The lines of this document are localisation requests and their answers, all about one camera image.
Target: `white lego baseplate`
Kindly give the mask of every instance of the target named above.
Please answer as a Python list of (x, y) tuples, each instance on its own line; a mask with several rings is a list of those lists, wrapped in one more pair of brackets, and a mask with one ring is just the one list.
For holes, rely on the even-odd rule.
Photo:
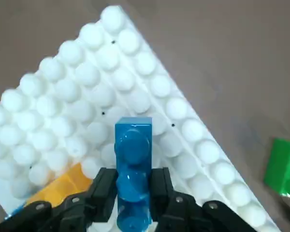
[[(153, 118), (153, 167), (201, 205), (220, 200), (259, 232), (279, 229), (240, 177), (155, 53), (118, 6), (82, 27), (0, 101), (0, 204), (7, 213), (81, 162), (94, 178), (115, 167), (114, 125)], [(90, 231), (119, 231), (109, 223)]]

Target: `screw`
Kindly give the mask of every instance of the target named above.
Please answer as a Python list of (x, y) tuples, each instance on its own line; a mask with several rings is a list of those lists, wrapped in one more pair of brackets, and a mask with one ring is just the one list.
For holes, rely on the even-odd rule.
[(217, 209), (218, 208), (218, 205), (216, 203), (213, 203), (211, 202), (209, 205), (208, 205), (211, 209)]
[(35, 207), (36, 210), (40, 210), (44, 208), (44, 204), (39, 204)]
[(182, 203), (183, 202), (183, 198), (182, 197), (176, 197), (176, 202), (177, 203)]
[(79, 198), (78, 198), (78, 197), (74, 197), (74, 198), (72, 199), (72, 202), (73, 202), (73, 203), (75, 203), (75, 202), (79, 202)]

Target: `blue lego piece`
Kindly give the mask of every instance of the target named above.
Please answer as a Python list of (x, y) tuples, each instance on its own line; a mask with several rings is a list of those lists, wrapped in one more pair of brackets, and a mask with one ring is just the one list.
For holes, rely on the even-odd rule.
[(117, 225), (123, 232), (142, 232), (151, 223), (148, 188), (151, 152), (151, 118), (123, 117), (116, 123)]

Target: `green lego brick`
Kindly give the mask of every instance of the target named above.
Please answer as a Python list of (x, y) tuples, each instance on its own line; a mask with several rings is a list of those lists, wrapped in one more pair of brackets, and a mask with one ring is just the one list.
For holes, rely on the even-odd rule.
[(290, 196), (290, 142), (274, 139), (264, 182), (278, 194)]

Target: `gray table surface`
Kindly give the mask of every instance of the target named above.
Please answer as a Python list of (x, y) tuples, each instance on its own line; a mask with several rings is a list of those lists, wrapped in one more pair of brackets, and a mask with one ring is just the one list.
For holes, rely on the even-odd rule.
[(270, 216), (290, 232), (262, 183), (271, 139), (290, 139), (290, 0), (0, 0), (0, 95), (108, 4), (123, 6)]

